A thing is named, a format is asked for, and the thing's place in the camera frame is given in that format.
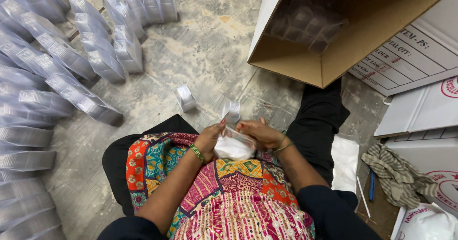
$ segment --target white stick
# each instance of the white stick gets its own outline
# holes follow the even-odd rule
[[[364,206],[366,207],[367,216],[370,217],[369,208],[367,207],[366,198],[364,198],[363,189],[361,188],[361,183],[359,182],[359,177],[356,177],[358,180],[359,191],[361,192],[361,197],[363,197]]]

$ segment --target woman's left hand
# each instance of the woman's left hand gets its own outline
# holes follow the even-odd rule
[[[223,131],[225,124],[226,121],[222,120],[219,124],[206,127],[194,142],[194,145],[202,154],[205,163],[208,163],[213,159],[213,149],[215,148],[218,136]]]

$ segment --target woman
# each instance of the woman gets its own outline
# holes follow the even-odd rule
[[[349,115],[340,88],[307,87],[285,136],[264,119],[236,125],[274,155],[214,160],[224,120],[197,135],[178,115],[117,140],[103,165],[127,217],[99,239],[380,239],[353,212],[356,196],[329,188],[333,136]]]

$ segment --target floral pattern fabric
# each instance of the floral pattern fabric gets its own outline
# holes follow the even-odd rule
[[[184,133],[150,134],[129,148],[126,180],[134,212],[167,177],[196,138],[197,135]],[[175,239],[226,239],[228,235],[232,235],[231,239],[287,239],[288,235],[292,239],[313,239],[313,220],[298,209],[291,184],[272,155],[258,151],[251,160],[217,159],[202,167],[178,207],[167,236]]]

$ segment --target black pants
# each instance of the black pants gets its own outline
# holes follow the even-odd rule
[[[339,127],[350,114],[342,105],[340,91],[341,79],[324,90],[307,86],[302,96],[301,108],[286,134],[329,185],[333,181],[334,161],[331,157],[331,145],[334,134],[338,133]],[[116,140],[104,153],[102,166],[113,195],[121,204],[126,216],[134,215],[125,178],[127,152],[130,146],[143,135],[162,132],[198,134],[180,115],[176,114],[142,134]]]

